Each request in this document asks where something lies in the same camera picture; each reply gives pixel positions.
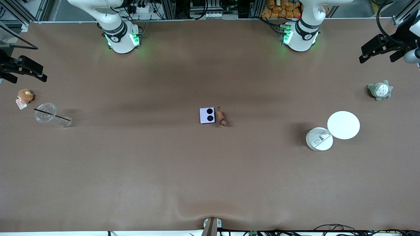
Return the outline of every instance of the white square device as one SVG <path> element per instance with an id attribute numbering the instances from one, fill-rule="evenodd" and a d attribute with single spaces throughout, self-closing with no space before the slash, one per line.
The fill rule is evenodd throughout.
<path id="1" fill-rule="evenodd" d="M 214 117 L 214 108 L 200 108 L 200 123 L 211 124 L 216 122 Z"/>

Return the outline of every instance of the clear plastic cup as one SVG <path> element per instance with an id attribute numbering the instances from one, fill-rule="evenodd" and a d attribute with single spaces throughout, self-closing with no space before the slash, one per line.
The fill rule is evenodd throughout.
<path id="1" fill-rule="evenodd" d="M 69 127 L 71 125 L 71 119 L 69 117 L 57 115 L 57 108 L 52 103 L 44 103 L 40 105 L 37 109 L 47 112 L 43 113 L 35 110 L 35 120 L 37 120 L 40 123 L 51 123 L 55 121 L 58 122 L 63 128 Z"/>

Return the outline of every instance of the plush toy tag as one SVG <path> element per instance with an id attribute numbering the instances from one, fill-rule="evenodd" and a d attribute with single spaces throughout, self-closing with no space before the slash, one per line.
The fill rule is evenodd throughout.
<path id="1" fill-rule="evenodd" d="M 18 107 L 21 110 L 28 106 L 26 103 L 22 102 L 20 99 L 16 99 L 16 103 L 18 104 Z"/>

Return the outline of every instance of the turtle plush toy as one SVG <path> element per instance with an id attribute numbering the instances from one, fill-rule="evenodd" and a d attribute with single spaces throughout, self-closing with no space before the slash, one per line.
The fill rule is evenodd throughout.
<path id="1" fill-rule="evenodd" d="M 376 101 L 380 101 L 381 99 L 388 100 L 391 97 L 391 90 L 394 87 L 389 86 L 388 80 L 384 80 L 383 83 L 369 84 L 367 88 L 375 97 Z"/>

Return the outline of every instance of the brown table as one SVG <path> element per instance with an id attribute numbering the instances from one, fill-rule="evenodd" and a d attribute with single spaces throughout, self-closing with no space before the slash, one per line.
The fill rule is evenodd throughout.
<path id="1" fill-rule="evenodd" d="M 119 55 L 95 24 L 31 25 L 48 82 L 3 81 L 1 231 L 420 226 L 420 72 L 388 55 L 359 64 L 375 20 L 328 20 L 305 53 L 259 21 L 150 23 Z M 388 79 L 389 101 L 366 85 Z M 17 92 L 36 100 L 19 110 Z M 35 121 L 52 102 L 74 127 Z M 221 106 L 231 125 L 200 125 Z M 350 140 L 311 151 L 305 135 L 347 110 Z"/>

